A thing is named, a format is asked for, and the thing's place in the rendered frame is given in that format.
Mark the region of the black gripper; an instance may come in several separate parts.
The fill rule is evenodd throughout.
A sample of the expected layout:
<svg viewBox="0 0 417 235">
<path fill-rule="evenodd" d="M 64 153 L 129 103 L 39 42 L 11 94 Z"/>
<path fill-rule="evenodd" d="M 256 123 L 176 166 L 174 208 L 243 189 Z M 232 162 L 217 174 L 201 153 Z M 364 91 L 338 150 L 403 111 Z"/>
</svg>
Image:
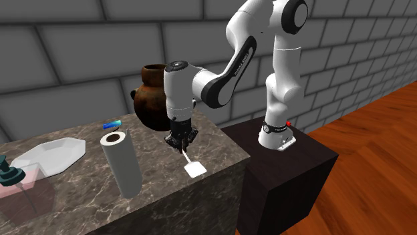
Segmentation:
<svg viewBox="0 0 417 235">
<path fill-rule="evenodd" d="M 191 126 L 191 119 L 183 121 L 170 120 L 171 133 L 169 133 L 164 141 L 174 149 L 180 150 L 180 141 L 182 152 L 187 152 L 187 147 L 193 143 L 198 134 L 198 130 Z"/>
</svg>

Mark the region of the white spatula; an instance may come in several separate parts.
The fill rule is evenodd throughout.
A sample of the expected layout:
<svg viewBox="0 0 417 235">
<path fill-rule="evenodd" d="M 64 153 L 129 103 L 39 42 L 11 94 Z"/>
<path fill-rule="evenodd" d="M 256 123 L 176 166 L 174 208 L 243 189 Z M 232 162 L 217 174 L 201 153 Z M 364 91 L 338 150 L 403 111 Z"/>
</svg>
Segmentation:
<svg viewBox="0 0 417 235">
<path fill-rule="evenodd" d="M 184 166 L 184 169 L 191 178 L 201 176 L 207 172 L 206 168 L 200 162 L 191 161 L 185 151 L 183 151 L 182 154 L 187 161 L 187 164 Z"/>
</svg>

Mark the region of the brown clay vase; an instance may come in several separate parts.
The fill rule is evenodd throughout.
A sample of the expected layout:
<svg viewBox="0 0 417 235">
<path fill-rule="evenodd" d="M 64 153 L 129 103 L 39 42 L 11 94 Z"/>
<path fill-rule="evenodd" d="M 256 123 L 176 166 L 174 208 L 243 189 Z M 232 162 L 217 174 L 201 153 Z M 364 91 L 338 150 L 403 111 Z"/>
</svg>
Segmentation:
<svg viewBox="0 0 417 235">
<path fill-rule="evenodd" d="M 143 84 L 130 92 L 139 120 L 147 128 L 158 132 L 170 130 L 164 92 L 165 67 L 165 64 L 145 65 L 141 72 Z"/>
</svg>

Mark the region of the marble counter block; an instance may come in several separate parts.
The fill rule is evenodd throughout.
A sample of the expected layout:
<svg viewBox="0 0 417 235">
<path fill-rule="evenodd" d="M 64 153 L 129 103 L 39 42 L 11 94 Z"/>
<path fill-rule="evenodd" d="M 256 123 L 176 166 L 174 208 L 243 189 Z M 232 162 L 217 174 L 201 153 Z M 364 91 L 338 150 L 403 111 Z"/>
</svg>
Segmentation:
<svg viewBox="0 0 417 235">
<path fill-rule="evenodd" d="M 164 142 L 164 133 L 134 115 L 121 117 L 129 129 L 142 170 L 141 192 L 121 197 L 100 145 L 101 122 L 0 144 L 13 160 L 44 142 L 86 141 L 86 153 L 65 172 L 48 178 L 55 190 L 53 210 L 18 226 L 0 215 L 0 235 L 235 235 L 249 155 L 201 111 L 192 124 L 198 135 L 187 155 L 207 170 L 191 178 L 185 157 Z"/>
</svg>

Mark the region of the white paper towel roll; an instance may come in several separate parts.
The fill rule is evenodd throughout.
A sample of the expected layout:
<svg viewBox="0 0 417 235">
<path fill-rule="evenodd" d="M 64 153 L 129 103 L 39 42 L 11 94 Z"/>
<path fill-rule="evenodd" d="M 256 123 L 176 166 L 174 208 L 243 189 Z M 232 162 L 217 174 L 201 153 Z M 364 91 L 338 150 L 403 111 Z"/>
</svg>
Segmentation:
<svg viewBox="0 0 417 235">
<path fill-rule="evenodd" d="M 133 198 L 142 189 L 142 172 L 129 129 L 103 136 L 100 145 L 123 198 Z"/>
</svg>

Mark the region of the blue small tube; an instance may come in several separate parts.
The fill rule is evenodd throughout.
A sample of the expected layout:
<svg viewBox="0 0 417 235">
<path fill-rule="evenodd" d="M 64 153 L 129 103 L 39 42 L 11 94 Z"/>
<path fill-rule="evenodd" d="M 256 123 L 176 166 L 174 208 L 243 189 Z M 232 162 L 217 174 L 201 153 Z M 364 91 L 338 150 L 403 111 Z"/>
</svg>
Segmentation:
<svg viewBox="0 0 417 235">
<path fill-rule="evenodd" d="M 122 122 L 120 120 L 116 120 L 116 121 L 112 121 L 112 122 L 108 122 L 108 123 L 104 123 L 102 125 L 103 129 L 109 129 L 109 128 L 114 128 L 114 127 L 118 127 L 122 125 Z"/>
</svg>

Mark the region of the dark robot stand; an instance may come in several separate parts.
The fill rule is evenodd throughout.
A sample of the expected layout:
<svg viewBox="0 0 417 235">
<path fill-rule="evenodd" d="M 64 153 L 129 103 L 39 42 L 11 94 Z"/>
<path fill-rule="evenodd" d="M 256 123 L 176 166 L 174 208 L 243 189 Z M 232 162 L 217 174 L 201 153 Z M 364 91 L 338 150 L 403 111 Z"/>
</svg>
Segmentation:
<svg viewBox="0 0 417 235">
<path fill-rule="evenodd" d="M 338 153 L 295 127 L 285 151 L 258 143 L 263 118 L 222 129 L 251 157 L 245 169 L 237 221 L 240 235 L 281 235 L 309 215 Z"/>
</svg>

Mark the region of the white angular plate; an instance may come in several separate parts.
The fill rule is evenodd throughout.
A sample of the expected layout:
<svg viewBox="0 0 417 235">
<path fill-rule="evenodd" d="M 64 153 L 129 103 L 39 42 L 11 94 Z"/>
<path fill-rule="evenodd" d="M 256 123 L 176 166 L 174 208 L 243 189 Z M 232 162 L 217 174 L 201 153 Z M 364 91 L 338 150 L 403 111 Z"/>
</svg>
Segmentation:
<svg viewBox="0 0 417 235">
<path fill-rule="evenodd" d="M 39 164 L 45 177 L 66 171 L 86 153 L 86 141 L 76 138 L 61 138 L 45 142 L 28 150 L 11 162 L 16 168 L 25 169 Z"/>
</svg>

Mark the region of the pink soap dispenser bottle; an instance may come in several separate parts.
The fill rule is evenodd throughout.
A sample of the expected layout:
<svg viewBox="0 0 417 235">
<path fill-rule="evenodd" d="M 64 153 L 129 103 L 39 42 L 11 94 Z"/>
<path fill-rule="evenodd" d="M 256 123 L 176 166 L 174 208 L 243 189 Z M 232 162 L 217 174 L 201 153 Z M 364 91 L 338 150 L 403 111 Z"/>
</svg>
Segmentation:
<svg viewBox="0 0 417 235">
<path fill-rule="evenodd" d="M 55 190 L 40 164 L 10 166 L 0 155 L 0 213 L 18 226 L 53 210 Z"/>
</svg>

